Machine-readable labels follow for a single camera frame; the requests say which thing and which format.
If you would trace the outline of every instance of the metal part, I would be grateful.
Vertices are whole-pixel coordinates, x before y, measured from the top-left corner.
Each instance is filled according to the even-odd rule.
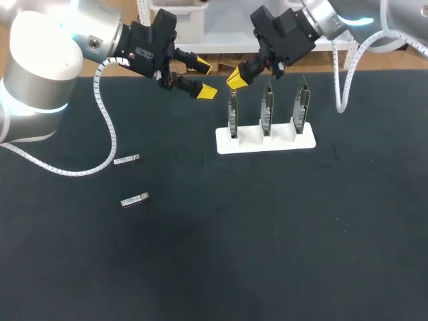
[[[305,77],[299,81],[299,87],[294,101],[293,123],[298,134],[303,134],[308,115],[310,91]]]
[[[16,100],[34,108],[49,110],[69,102],[77,78],[60,81],[36,76],[22,68],[9,54],[3,81]]]
[[[232,139],[238,138],[238,97],[236,90],[230,91],[229,98],[229,130]]]
[[[119,10],[99,0],[0,0],[0,25],[11,27],[23,11],[40,12],[58,21],[82,49],[85,58],[103,62],[117,47],[122,22]]]
[[[123,164],[126,164],[126,163],[135,162],[138,159],[140,159],[140,154],[136,154],[136,155],[132,155],[132,156],[120,158],[120,159],[115,159],[114,160],[114,164],[115,165],[123,165]]]
[[[135,197],[131,197],[130,199],[125,199],[124,201],[121,201],[120,204],[123,208],[127,208],[145,202],[147,199],[148,193],[144,193]]]
[[[327,0],[302,0],[304,4],[304,14],[309,14],[315,23],[314,29],[319,34],[325,35],[329,40],[333,40],[346,30],[345,25],[339,20],[337,13]]]
[[[265,137],[270,136],[272,128],[272,119],[274,115],[274,100],[274,91],[272,90],[272,85],[269,80],[263,91],[260,114],[261,127],[263,128],[263,135]]]

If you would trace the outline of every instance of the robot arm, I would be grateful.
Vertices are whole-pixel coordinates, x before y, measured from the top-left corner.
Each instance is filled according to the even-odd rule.
[[[0,0],[0,25],[10,29],[10,50],[0,83],[0,143],[36,141],[56,131],[83,59],[122,64],[160,87],[213,99],[217,90],[169,70],[173,59],[203,74],[211,66],[175,48],[177,18],[160,11],[151,27],[125,25],[120,12],[98,0]]]
[[[428,35],[428,6],[423,0],[302,0],[302,3],[303,9],[297,12],[289,9],[279,17],[265,7],[251,15],[260,51],[233,72],[227,81],[232,89],[250,85],[265,68],[281,78],[285,68],[312,51],[315,41],[322,36],[333,40],[349,30],[363,43],[387,25],[424,42]],[[384,38],[369,50],[387,52],[403,44]]]

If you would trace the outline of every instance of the metal bracket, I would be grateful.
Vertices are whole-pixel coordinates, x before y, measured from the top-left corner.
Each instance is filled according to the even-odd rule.
[[[269,80],[263,92],[260,113],[261,129],[263,130],[263,135],[265,137],[270,137],[272,129],[272,119],[274,115],[274,101],[274,91],[272,90],[272,85]]]
[[[238,138],[238,97],[236,90],[231,90],[229,97],[229,131],[231,139]]]

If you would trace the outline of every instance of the black mat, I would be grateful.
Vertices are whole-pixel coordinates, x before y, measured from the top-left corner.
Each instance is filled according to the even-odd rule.
[[[275,122],[298,78],[273,82]],[[332,75],[307,75],[317,148],[239,156],[216,152],[225,78],[205,78],[214,102],[103,79],[118,156],[143,161],[67,179],[0,150],[0,320],[425,321],[427,79],[359,73],[339,115]],[[265,81],[240,92],[241,125],[257,124]],[[102,162],[92,80],[53,138],[22,146],[65,169]]]

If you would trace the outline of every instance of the white rack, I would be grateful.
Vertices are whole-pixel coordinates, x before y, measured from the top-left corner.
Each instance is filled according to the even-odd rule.
[[[150,25],[151,0],[137,0],[140,20]],[[275,15],[284,12],[289,0],[214,0],[209,2],[205,17],[205,39],[201,43],[176,44],[184,51],[196,54],[246,54],[259,51],[259,44],[252,35],[253,26],[249,16],[260,5],[266,5]],[[351,37],[344,33],[337,39],[339,50],[348,50]],[[332,51],[331,42],[321,38],[314,51]]]

